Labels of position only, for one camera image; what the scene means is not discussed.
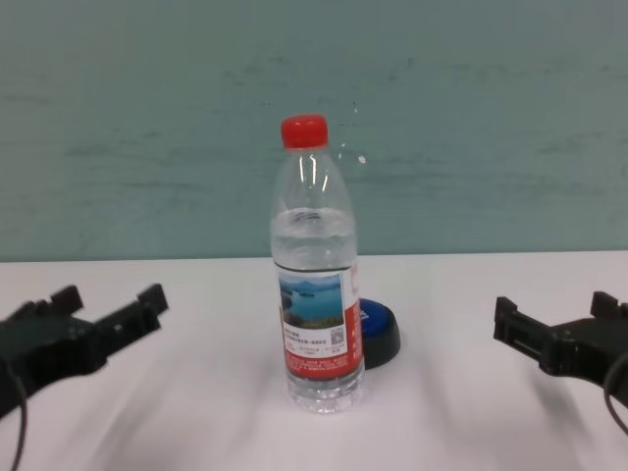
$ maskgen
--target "bottle base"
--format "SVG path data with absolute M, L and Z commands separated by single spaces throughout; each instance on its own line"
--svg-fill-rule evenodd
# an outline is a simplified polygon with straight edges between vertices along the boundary
M 348 409 L 360 397 L 364 361 L 355 371 L 329 381 L 307 380 L 288 371 L 288 393 L 300 408 L 317 414 Z

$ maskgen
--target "black cable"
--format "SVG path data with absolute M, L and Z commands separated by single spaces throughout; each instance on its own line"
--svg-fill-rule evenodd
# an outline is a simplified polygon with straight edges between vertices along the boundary
M 604 402 L 606 403 L 606 408 L 608 409 L 608 412 L 610 412 L 610 416 L 612 417 L 612 419 L 626 435 L 628 435 L 628 426 L 624 423 L 623 420 L 621 420 L 621 417 L 619 417 L 619 414 L 617 414 L 615 407 L 612 405 L 612 401 L 610 400 L 610 392 L 612 391 L 621 370 L 627 366 L 628 353 L 624 353 L 617 359 L 617 361 L 612 364 L 612 366 L 608 370 L 608 373 L 606 373 L 603 384 Z
M 20 467 L 20 462 L 22 461 L 22 456 L 24 455 L 24 448 L 26 444 L 26 428 L 28 426 L 28 401 L 26 391 L 20 377 L 16 376 L 11 369 L 8 370 L 8 374 L 16 388 L 16 393 L 18 394 L 20 400 L 20 434 L 18 436 L 18 446 L 16 447 L 16 454 L 13 458 L 13 464 L 10 468 L 11 471 L 18 471 L 18 468 Z

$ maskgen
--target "red label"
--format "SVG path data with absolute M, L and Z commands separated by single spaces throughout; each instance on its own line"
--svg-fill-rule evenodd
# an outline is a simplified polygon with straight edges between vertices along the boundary
M 286 366 L 296 376 L 329 380 L 355 370 L 362 361 L 362 326 L 360 304 L 344 311 L 347 352 L 329 358 L 306 358 L 285 350 Z

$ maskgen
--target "qr code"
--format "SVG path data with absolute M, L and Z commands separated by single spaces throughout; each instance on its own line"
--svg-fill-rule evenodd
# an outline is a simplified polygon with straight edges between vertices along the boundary
M 344 342 L 344 328 L 338 327 L 332 330 L 332 345 L 338 345 Z

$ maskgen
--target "bottle label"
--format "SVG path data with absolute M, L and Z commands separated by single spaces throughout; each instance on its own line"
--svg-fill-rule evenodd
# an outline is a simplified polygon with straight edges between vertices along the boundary
M 304 378 L 327 380 L 357 368 L 362 360 L 357 268 L 278 271 L 288 369 Z

